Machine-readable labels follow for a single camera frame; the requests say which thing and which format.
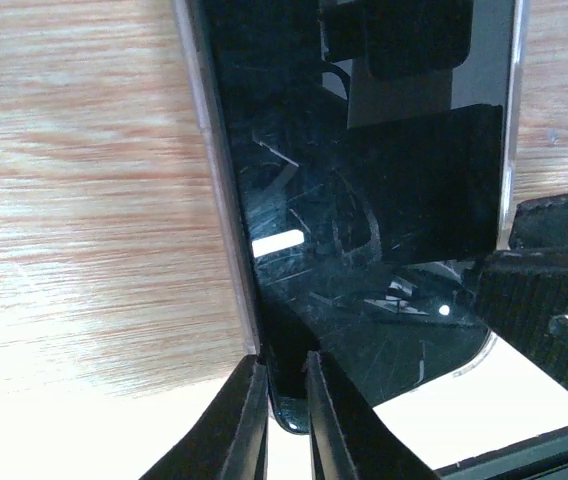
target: phone screen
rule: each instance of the phone screen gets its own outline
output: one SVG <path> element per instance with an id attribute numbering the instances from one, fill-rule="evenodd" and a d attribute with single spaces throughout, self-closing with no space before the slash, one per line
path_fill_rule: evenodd
<path id="1" fill-rule="evenodd" d="M 495 249 L 516 0 L 201 0 L 279 422 L 304 362 L 371 405 L 454 371 Z"/>

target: bright light spot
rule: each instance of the bright light spot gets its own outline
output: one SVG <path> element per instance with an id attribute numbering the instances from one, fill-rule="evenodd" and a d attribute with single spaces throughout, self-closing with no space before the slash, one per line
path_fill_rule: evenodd
<path id="1" fill-rule="evenodd" d="M 269 253 L 279 252 L 304 243 L 304 233 L 301 230 L 289 230 L 253 242 L 253 257 L 258 258 Z"/>

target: glossy black surface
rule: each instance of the glossy black surface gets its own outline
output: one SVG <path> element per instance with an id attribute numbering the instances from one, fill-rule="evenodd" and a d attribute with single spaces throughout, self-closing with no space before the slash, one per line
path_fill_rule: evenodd
<path id="1" fill-rule="evenodd" d="M 376 405 L 483 347 L 460 261 L 496 244 L 514 3 L 202 1 L 247 237 L 298 240 L 252 265 L 289 430 L 308 350 Z"/>

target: light wood surface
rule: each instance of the light wood surface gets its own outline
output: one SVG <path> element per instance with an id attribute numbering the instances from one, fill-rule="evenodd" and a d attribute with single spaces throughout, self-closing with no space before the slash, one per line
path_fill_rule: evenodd
<path id="1" fill-rule="evenodd" d="M 568 191 L 568 0 L 533 0 L 527 50 L 517 200 Z M 0 0 L 0 396 L 241 355 L 169 1 Z"/>

